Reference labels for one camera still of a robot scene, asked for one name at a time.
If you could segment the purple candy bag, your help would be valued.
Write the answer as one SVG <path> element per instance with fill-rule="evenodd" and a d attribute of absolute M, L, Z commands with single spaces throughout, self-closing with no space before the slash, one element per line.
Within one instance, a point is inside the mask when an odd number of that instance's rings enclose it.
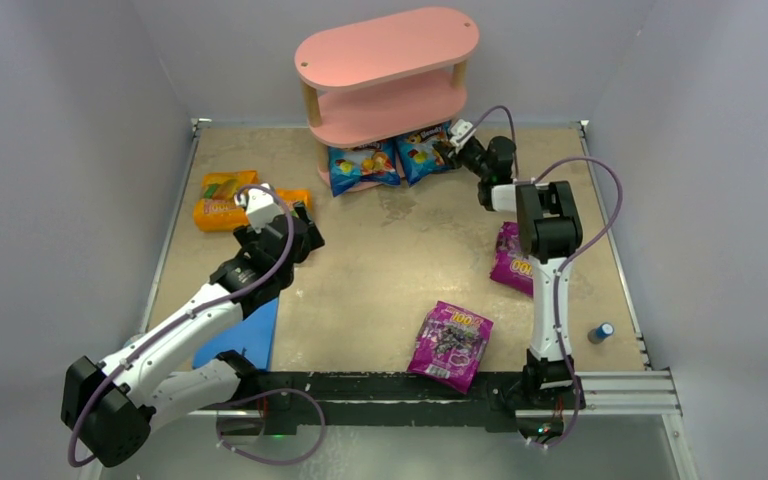
<path fill-rule="evenodd" d="M 431 378 L 466 394 L 489 343 L 494 322 L 438 301 L 417 333 L 407 372 Z"/>
<path fill-rule="evenodd" d="M 533 296 L 532 267 L 522 254 L 515 222 L 504 222 L 499 229 L 489 278 L 529 297 Z"/>

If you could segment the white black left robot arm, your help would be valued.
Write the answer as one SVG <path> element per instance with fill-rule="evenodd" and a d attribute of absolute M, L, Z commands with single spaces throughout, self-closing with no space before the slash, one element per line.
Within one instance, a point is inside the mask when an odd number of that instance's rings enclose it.
<path fill-rule="evenodd" d="M 230 401 L 244 385 L 254 366 L 234 350 L 195 370 L 174 370 L 216 335 L 275 301 L 292 284 L 295 266 L 324 244 L 302 202 L 248 203 L 245 210 L 249 225 L 233 233 L 238 252 L 182 307 L 105 358 L 82 356 L 67 368 L 60 418 L 71 431 L 71 467 L 93 461 L 117 466 L 160 427 Z"/>

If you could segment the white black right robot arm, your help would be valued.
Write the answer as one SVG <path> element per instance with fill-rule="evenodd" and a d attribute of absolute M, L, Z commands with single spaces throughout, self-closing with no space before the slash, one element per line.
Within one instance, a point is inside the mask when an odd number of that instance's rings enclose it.
<path fill-rule="evenodd" d="M 581 247 L 583 227 L 567 181 L 513 179 L 516 145 L 496 136 L 488 146 L 470 138 L 433 144 L 444 164 L 465 168 L 478 179 L 478 200 L 488 211 L 516 215 L 521 255 L 531 266 L 534 320 L 521 379 L 524 400 L 547 402 L 572 393 L 576 375 L 568 328 L 571 260 Z"/>

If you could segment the blue candy bag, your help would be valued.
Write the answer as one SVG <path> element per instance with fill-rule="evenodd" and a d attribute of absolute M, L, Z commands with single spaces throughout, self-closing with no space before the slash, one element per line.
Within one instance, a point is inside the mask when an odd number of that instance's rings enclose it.
<path fill-rule="evenodd" d="M 449 126 L 450 122 L 447 121 L 395 137 L 395 149 L 409 186 L 428 175 L 451 170 L 434 148 L 436 143 L 448 141 Z"/>
<path fill-rule="evenodd" d="M 392 140 L 351 148 L 328 147 L 328 174 L 334 197 L 364 183 L 399 186 L 396 149 Z"/>

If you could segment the purple candy bag front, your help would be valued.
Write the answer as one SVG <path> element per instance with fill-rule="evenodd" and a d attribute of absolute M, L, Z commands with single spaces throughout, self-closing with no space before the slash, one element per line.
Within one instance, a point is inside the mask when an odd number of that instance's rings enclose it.
<path fill-rule="evenodd" d="M 417 333 L 407 372 L 431 378 L 466 394 L 489 343 L 494 322 L 438 301 Z"/>

